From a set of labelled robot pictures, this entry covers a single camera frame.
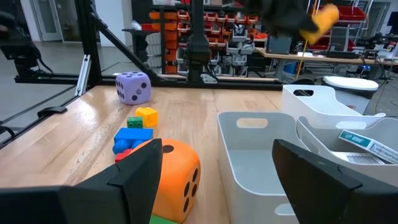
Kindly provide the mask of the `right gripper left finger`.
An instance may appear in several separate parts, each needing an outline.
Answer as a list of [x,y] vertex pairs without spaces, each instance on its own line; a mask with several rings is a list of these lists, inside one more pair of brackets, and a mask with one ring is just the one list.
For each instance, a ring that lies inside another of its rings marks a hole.
[[0,189],[0,224],[149,224],[161,168],[153,139],[74,186]]

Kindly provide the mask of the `orange-yellow toy block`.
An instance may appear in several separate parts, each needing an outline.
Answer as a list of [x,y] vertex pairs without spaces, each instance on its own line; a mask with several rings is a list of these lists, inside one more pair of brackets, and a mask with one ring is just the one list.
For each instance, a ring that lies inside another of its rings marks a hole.
[[316,32],[300,30],[300,35],[309,44],[315,44],[338,22],[339,10],[334,4],[327,4],[318,9],[312,8],[310,15],[318,30]]

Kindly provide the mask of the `small green toy block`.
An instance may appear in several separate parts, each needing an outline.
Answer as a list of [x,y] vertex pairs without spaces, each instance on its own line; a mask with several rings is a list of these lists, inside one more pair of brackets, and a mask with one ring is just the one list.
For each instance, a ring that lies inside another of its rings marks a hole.
[[131,116],[128,117],[127,120],[127,127],[128,128],[143,128],[143,118],[141,116]]

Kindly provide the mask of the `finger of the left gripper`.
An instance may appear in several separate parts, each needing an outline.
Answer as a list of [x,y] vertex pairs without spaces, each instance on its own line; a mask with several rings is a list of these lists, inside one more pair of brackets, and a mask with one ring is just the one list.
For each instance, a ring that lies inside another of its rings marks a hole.
[[279,32],[287,35],[299,35],[301,30],[317,32],[318,26],[308,14],[289,14],[279,21]]

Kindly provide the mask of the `yellow toy block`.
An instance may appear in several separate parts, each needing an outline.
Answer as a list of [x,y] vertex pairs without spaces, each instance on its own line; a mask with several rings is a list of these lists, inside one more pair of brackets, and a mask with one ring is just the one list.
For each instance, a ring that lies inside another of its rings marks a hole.
[[135,110],[135,115],[142,117],[143,125],[145,128],[151,128],[158,125],[158,111],[153,108],[138,107]]

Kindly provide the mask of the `purple foam die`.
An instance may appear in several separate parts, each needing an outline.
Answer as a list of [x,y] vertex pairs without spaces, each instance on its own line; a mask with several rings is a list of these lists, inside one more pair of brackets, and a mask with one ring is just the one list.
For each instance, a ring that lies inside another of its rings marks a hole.
[[150,100],[152,86],[144,72],[124,72],[116,76],[116,92],[125,105],[139,105]]

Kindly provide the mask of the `black aluminium table frame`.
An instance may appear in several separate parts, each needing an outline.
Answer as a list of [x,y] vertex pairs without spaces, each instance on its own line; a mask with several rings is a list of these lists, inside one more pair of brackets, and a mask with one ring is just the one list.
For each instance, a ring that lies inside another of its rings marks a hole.
[[[151,81],[152,87],[164,88],[207,88],[207,89],[232,89],[232,90],[282,90],[282,82],[274,80],[252,81],[243,79],[221,79],[216,83],[205,83],[199,75],[198,65],[189,65],[187,78],[173,78],[171,76],[162,77],[149,69],[144,63],[133,54],[109,29],[108,26],[94,12],[93,5],[89,0],[75,0],[79,28],[82,35],[83,51],[86,56],[91,58],[90,68],[86,78],[88,78],[89,89],[96,85],[112,85],[111,78],[103,78],[100,70],[100,60],[98,57],[98,48],[95,42],[95,30],[100,31],[110,40],[116,48],[119,49],[132,63],[142,72],[146,73]],[[25,46],[31,41],[30,37],[23,33],[23,30],[17,26],[14,16],[8,12],[0,10],[0,25],[7,28],[6,36],[0,34],[0,47]],[[15,77],[16,83],[28,84],[59,84],[78,86],[77,75],[67,75],[61,73],[40,73],[38,75],[23,75]]]

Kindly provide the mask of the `grey plastic bin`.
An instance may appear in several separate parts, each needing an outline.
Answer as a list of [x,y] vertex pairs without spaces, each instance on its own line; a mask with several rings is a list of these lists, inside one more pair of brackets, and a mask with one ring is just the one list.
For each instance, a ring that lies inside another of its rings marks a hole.
[[299,224],[272,160],[275,139],[303,147],[293,116],[218,115],[218,160],[231,224]]

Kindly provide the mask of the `black equipment stand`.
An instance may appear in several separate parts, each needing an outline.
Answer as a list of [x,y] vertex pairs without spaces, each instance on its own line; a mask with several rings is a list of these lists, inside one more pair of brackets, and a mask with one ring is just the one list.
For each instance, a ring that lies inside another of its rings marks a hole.
[[0,11],[0,50],[7,60],[14,61],[19,77],[53,75],[30,35],[18,25],[12,14],[5,11]]

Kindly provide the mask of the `red storage bin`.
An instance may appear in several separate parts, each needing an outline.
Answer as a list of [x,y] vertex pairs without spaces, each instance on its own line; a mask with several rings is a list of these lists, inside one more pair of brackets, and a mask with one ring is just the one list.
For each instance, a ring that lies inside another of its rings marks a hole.
[[366,14],[360,7],[338,6],[339,20],[349,22],[361,22],[366,19]]

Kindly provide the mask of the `orange foam die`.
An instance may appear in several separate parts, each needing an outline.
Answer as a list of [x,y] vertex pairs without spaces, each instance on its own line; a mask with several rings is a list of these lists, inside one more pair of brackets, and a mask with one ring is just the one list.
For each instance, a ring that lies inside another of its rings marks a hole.
[[162,139],[162,168],[152,213],[182,223],[195,203],[201,176],[197,153],[185,142]]

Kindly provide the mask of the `silver aluminium brace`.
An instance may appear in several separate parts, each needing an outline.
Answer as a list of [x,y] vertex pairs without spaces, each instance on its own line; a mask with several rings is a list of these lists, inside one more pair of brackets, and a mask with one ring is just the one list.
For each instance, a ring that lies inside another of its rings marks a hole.
[[76,84],[75,96],[81,96],[85,93],[88,82],[88,75],[90,74],[90,68],[91,68],[91,55],[84,55],[80,68],[80,74]]

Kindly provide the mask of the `red toy block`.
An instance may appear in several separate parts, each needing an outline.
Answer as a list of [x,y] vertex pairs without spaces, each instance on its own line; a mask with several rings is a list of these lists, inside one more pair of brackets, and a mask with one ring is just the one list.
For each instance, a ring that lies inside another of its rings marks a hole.
[[133,149],[126,149],[121,153],[117,153],[115,157],[115,163],[118,163],[119,161],[123,160],[125,157],[129,156],[133,152]]

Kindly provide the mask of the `white trash can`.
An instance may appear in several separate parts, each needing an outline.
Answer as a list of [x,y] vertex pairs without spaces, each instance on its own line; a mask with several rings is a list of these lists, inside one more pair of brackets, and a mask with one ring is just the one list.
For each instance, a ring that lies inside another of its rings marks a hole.
[[362,78],[324,76],[322,85],[335,89],[336,99],[361,114],[379,89],[379,84]]

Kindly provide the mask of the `white playing card box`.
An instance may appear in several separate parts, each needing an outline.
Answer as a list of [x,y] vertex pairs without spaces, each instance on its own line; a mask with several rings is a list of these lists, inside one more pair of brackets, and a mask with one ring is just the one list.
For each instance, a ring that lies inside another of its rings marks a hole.
[[338,135],[340,140],[353,144],[374,156],[391,164],[398,164],[398,152],[369,137],[343,129]]

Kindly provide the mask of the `grey equipment box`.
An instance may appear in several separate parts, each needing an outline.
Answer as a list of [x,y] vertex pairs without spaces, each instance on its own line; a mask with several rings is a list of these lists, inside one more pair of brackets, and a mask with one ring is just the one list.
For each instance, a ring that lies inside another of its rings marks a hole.
[[270,36],[267,40],[266,52],[269,54],[288,55],[290,53],[291,43],[292,43],[291,37]]

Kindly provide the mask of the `parts shelf with bins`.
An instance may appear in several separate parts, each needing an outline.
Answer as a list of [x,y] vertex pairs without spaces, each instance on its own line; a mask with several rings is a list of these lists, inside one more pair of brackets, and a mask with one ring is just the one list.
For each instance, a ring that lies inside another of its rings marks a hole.
[[[149,17],[152,29],[160,30],[164,20],[165,71],[186,76],[188,74],[187,49],[192,34],[193,7],[190,0],[180,0],[175,5],[153,7]],[[234,6],[204,5],[203,31],[209,43],[210,61],[204,71],[213,70],[216,76],[246,77],[253,72],[260,75],[272,61],[255,52],[263,47],[267,34],[261,32],[257,16],[245,15]]]

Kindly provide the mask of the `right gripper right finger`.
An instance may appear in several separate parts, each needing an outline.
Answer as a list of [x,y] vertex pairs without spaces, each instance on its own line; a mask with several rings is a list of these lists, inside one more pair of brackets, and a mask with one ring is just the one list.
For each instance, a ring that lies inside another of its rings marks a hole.
[[398,187],[283,139],[272,159],[300,224],[398,224]]

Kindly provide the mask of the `blue toy block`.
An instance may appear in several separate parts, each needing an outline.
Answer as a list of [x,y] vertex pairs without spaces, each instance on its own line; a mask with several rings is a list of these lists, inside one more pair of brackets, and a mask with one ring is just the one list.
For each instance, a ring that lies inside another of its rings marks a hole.
[[141,143],[153,138],[153,129],[121,128],[114,137],[113,153],[119,154],[126,149],[134,149]]

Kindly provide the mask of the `wooden workbench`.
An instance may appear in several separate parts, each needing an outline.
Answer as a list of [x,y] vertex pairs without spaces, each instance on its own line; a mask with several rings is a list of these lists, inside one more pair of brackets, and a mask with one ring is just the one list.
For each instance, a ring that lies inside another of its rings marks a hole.
[[292,82],[295,80],[295,75],[289,75],[284,72],[284,67],[287,62],[296,62],[296,61],[309,61],[309,62],[324,62],[324,63],[332,63],[332,64],[366,64],[366,65],[378,65],[379,61],[371,60],[371,59],[347,59],[347,58],[329,58],[324,56],[314,56],[312,53],[302,53],[299,54],[270,54],[267,53],[265,48],[256,47],[255,51],[260,53],[265,58],[271,58],[278,60],[275,78],[281,82]]

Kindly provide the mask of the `white plastic bin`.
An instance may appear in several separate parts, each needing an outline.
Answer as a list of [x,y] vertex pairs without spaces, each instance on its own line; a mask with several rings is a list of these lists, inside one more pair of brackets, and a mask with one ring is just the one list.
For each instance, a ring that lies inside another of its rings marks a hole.
[[[343,129],[316,128],[303,116],[297,120],[297,134],[309,150],[339,165],[343,165],[374,179],[398,187],[398,164],[391,164],[383,159],[386,165],[352,164],[330,158],[331,152],[369,153],[353,144],[340,140],[338,135]],[[345,129],[369,137],[398,152],[398,119],[383,118],[366,129]]]
[[320,85],[284,85],[281,111],[314,127],[338,129],[365,129],[386,116],[362,115],[339,102],[332,87]]

